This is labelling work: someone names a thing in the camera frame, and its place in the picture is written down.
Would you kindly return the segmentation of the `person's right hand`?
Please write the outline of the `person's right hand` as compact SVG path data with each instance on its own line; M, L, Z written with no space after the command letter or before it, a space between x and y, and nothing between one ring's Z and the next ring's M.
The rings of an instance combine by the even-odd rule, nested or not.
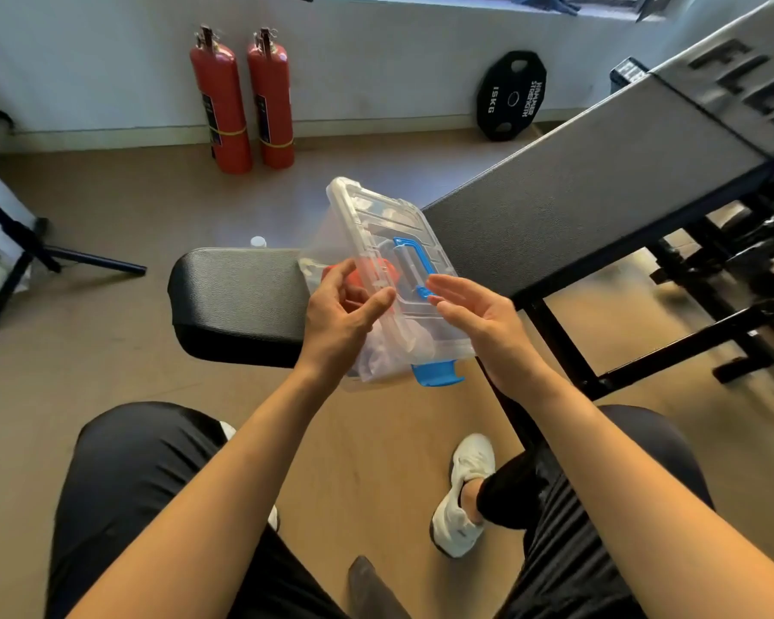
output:
M494 306L485 317L486 328L459 330L469 337L494 385L524 404L549 375L550 368L531 343L512 301L494 292Z

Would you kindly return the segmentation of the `red object in box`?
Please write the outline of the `red object in box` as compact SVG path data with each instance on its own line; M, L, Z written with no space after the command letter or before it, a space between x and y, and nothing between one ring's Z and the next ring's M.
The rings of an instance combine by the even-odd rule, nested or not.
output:
M331 264L321 271L310 312L330 322L359 323L360 305L383 288L394 288L397 295L400 279L396 266L381 257L348 258Z

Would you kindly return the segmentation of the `black bench back pad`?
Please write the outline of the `black bench back pad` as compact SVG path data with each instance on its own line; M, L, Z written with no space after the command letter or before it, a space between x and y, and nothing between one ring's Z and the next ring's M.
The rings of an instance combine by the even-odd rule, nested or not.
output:
M647 77L426 207L457 274L513 299L769 160Z

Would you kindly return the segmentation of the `white lettered towel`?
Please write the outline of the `white lettered towel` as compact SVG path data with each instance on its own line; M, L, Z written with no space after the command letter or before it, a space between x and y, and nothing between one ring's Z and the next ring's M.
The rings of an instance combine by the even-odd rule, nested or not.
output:
M651 73L744 142L774 157L774 0Z

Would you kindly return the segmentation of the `clear plastic box blue handle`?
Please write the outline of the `clear plastic box blue handle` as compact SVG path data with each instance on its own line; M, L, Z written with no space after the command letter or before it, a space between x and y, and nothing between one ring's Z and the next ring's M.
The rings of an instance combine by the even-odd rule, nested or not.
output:
M334 178L326 193L329 209L310 245L298 255L310 294L319 286L321 271L331 264L348 258L384 258L396 266L401 279L392 308L374 326L382 327L392 347L407 356L417 355L413 338L422 329L433 336L435 348L434 357L414 365L410 373L375 383L348 377L355 384L382 385L412 376L431 388L463 382L456 365L475 357L475 350L468 336L428 302L431 292L426 288L430 275L458 274L423 212L404 199L382 196L346 177Z

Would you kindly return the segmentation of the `small black box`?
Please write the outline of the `small black box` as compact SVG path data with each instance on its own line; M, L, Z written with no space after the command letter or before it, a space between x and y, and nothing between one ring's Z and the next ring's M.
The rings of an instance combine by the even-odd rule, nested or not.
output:
M610 94L614 95L627 86L640 82L649 72L650 69L638 59L623 59L609 72Z

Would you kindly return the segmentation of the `white right shoe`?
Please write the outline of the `white right shoe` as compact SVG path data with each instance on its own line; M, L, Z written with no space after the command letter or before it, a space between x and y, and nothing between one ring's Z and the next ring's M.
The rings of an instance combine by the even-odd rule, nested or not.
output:
M434 510L430 537L434 546L451 559L460 559L473 549L485 529L478 513L478 490L496 471L491 441L482 434L465 437L451 456L451 488Z

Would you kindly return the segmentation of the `blue cloth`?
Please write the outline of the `blue cloth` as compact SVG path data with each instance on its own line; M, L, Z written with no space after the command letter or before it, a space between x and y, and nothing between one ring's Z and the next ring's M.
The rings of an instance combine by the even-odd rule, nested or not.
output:
M581 9L581 6L572 0L512 0L512 3L571 16L577 16Z

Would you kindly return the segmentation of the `red fire extinguisher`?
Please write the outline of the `red fire extinguisher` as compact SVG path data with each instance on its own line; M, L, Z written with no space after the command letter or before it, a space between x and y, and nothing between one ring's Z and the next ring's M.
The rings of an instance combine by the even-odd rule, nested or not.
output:
M248 173L252 154L235 54L202 24L190 62L206 112L212 157L226 174Z
M261 159L270 168L286 169L295 163L289 57L272 30L260 28L254 39L247 60Z

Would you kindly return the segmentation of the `black metal bench frame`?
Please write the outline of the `black metal bench frame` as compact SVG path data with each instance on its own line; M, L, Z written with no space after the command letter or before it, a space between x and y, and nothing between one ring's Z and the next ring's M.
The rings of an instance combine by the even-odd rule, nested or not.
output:
M774 180L739 204L742 209L721 225L709 217L685 225L683 232L698 245L688 257L665 238L646 246L658 266L650 280L677 287L711 323L634 361L596 374L543 297L516 302L571 383L592 401L725 343L742 355L713 369L720 384L774 366L774 347L759 333L774 333Z

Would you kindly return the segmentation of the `grey object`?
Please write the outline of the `grey object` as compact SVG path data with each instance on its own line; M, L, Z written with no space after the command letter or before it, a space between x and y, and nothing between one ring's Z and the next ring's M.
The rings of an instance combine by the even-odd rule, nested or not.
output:
M365 556L353 560L347 583L351 619L412 619Z

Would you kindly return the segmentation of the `person's right forearm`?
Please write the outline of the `person's right forearm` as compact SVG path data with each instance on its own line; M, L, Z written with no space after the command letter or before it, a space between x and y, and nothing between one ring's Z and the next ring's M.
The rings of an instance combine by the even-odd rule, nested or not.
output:
M553 371L505 395L536 421L649 619L774 619L774 562Z

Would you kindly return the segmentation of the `white cloth in box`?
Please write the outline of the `white cloth in box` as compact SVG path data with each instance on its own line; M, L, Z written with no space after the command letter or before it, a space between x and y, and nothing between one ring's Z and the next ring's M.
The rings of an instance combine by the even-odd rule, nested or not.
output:
M433 336L425 329L413 338L417 355L407 356L389 343L380 326L373 326L348 373L365 383L381 382L397 375L410 373L414 365L425 364L434 357Z

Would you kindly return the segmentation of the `person's left hand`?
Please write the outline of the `person's left hand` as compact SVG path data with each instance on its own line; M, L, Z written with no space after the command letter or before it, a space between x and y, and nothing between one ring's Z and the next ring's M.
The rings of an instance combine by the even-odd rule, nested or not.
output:
M295 374L301 380L336 386L352 368L368 332L356 322L330 322L306 311L304 341Z

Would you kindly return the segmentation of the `black bench seat pad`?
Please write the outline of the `black bench seat pad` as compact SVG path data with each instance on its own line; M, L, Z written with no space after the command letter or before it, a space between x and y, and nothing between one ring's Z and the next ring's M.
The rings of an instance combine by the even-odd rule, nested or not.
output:
M291 369L310 292L289 248L197 248L168 278L172 326L196 359Z

